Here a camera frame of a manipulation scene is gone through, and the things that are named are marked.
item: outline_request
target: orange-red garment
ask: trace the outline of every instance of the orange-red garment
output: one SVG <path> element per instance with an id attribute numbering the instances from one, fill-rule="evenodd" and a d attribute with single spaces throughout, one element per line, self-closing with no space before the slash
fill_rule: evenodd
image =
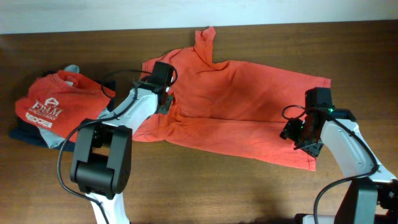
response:
<path id="1" fill-rule="evenodd" d="M 115 92 L 105 88 L 110 96 Z M 96 119 L 110 99 L 101 85 L 79 73 L 59 70 L 38 78 L 27 97 L 16 101 L 16 113 L 25 122 L 65 138 L 86 119 Z M 76 141 L 76 134 L 71 141 Z"/>
<path id="2" fill-rule="evenodd" d="M 175 101 L 169 114 L 155 114 L 133 140 L 160 141 L 204 151 L 315 170 L 315 159 L 293 150 L 279 137 L 288 105 L 304 105 L 305 91 L 330 87 L 331 80 L 249 62 L 212 62 L 214 28 L 196 31 L 194 47 L 173 50 L 145 62 L 173 65 L 178 80 L 171 87 Z"/>

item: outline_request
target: white background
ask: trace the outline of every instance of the white background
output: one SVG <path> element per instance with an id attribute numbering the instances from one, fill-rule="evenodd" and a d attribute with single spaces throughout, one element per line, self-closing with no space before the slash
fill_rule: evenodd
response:
<path id="1" fill-rule="evenodd" d="M 398 0 L 0 0 L 0 33 L 398 18 Z"/>

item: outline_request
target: red cloth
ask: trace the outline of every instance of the red cloth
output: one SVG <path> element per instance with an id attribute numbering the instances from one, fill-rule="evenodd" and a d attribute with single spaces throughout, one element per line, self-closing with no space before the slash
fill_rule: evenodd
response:
<path id="1" fill-rule="evenodd" d="M 115 92 L 105 88 L 110 96 Z M 16 113 L 25 122 L 65 138 L 86 119 L 96 119 L 110 99 L 101 85 L 79 73 L 59 70 L 38 78 L 27 97 L 16 101 Z M 76 141 L 76 134 L 71 141 Z"/>
<path id="2" fill-rule="evenodd" d="M 169 114 L 155 114 L 133 140 L 160 141 L 220 154 L 315 170 L 315 159 L 279 137 L 288 105 L 304 105 L 306 90 L 331 80 L 249 62 L 212 62 L 214 28 L 196 31 L 195 46 L 145 62 L 173 65 L 178 80 Z"/>

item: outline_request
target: t-shirt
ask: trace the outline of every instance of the t-shirt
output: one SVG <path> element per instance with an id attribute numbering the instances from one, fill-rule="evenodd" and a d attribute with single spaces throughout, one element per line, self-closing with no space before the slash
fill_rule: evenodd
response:
<path id="1" fill-rule="evenodd" d="M 215 30 L 196 31 L 195 46 L 173 50 L 157 60 L 173 65 L 178 80 L 167 115 L 155 114 L 133 135 L 136 141 L 161 141 L 220 154 L 315 170 L 315 159 L 293 150 L 279 137 L 288 105 L 304 105 L 305 91 L 330 87 L 331 80 L 266 65 L 228 60 L 213 63 Z"/>
<path id="2" fill-rule="evenodd" d="M 115 94 L 108 88 L 105 91 Z M 59 70 L 30 86 L 28 95 L 16 101 L 16 114 L 65 138 L 84 119 L 96 119 L 109 101 L 100 84 L 82 74 Z M 76 134 L 70 140 L 75 142 Z"/>

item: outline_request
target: brown wooden surface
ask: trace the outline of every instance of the brown wooden surface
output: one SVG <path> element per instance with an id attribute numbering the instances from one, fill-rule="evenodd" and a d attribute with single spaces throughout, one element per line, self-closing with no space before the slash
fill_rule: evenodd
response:
<path id="1" fill-rule="evenodd" d="M 398 174 L 397 21 L 217 27 L 215 61 L 245 60 L 332 79 L 333 102 L 349 108 L 379 160 Z M 68 64 L 91 78 L 191 46 L 197 29 L 120 30 L 0 36 L 0 222 L 95 223 L 91 205 L 62 190 L 58 151 L 9 139 L 14 101 L 36 77 Z M 120 75 L 119 83 L 136 75 Z M 120 93 L 128 91 L 119 86 Z M 68 179 L 72 155 L 62 172 Z M 133 143 L 124 191 L 136 223 L 238 223 L 312 213 L 317 193 L 342 174 L 330 151 L 317 171 L 222 156 L 168 142 Z M 69 186 L 76 189 L 68 180 Z M 319 211 L 334 214 L 347 185 Z"/>

